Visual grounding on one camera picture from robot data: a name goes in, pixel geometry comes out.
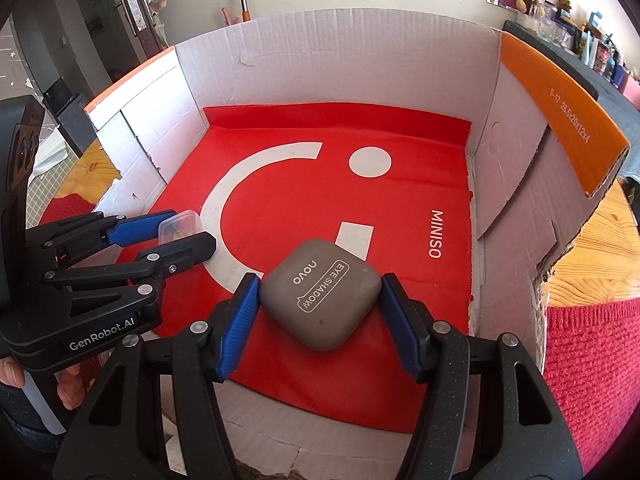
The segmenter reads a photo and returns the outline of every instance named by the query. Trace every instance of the clear plastic container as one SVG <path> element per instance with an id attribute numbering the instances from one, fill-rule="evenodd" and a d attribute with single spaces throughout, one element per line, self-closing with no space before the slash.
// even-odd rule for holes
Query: clear plastic container
<path id="1" fill-rule="evenodd" d="M 158 243 L 165 244 L 202 232 L 200 216 L 191 209 L 178 213 L 158 226 Z"/>

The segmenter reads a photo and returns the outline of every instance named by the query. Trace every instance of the white smiley face logo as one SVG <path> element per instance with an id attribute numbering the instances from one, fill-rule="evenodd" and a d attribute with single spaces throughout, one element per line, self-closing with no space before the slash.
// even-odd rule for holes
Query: white smiley face logo
<path id="1" fill-rule="evenodd" d="M 267 166 L 291 158 L 318 158 L 322 142 L 294 142 L 261 150 L 238 162 L 226 172 L 202 205 L 202 227 L 215 236 L 218 246 L 212 259 L 205 263 L 211 277 L 229 292 L 234 292 L 246 272 L 264 275 L 239 261 L 225 244 L 220 227 L 222 211 L 232 191 L 249 175 Z M 384 175 L 391 168 L 391 156 L 383 149 L 366 146 L 353 152 L 349 159 L 351 171 L 358 176 L 373 178 Z M 335 243 L 365 260 L 373 226 L 342 222 Z"/>

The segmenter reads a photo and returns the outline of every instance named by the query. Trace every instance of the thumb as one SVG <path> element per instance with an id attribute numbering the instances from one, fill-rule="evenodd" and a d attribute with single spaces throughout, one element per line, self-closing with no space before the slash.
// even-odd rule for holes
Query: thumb
<path id="1" fill-rule="evenodd" d="M 0 383 L 16 388 L 24 387 L 24 370 L 13 357 L 0 359 Z"/>

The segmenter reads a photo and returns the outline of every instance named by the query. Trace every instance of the wooden table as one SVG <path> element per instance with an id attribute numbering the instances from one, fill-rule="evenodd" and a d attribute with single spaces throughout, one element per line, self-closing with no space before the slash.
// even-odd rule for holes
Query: wooden table
<path id="1" fill-rule="evenodd" d="M 120 173 L 96 140 L 58 189 L 97 203 Z M 610 303 L 640 296 L 640 238 L 618 182 L 543 284 L 548 306 Z"/>

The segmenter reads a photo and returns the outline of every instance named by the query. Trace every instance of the red knitted fabric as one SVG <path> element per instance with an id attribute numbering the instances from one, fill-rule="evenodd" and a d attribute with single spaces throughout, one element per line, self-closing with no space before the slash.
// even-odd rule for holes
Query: red knitted fabric
<path id="1" fill-rule="evenodd" d="M 549 308 L 547 319 L 545 380 L 586 473 L 640 401 L 640 298 Z"/>
<path id="2" fill-rule="evenodd" d="M 87 202 L 75 193 L 63 198 L 54 198 L 45 209 L 40 219 L 40 225 L 90 213 L 94 207 L 94 204 Z"/>

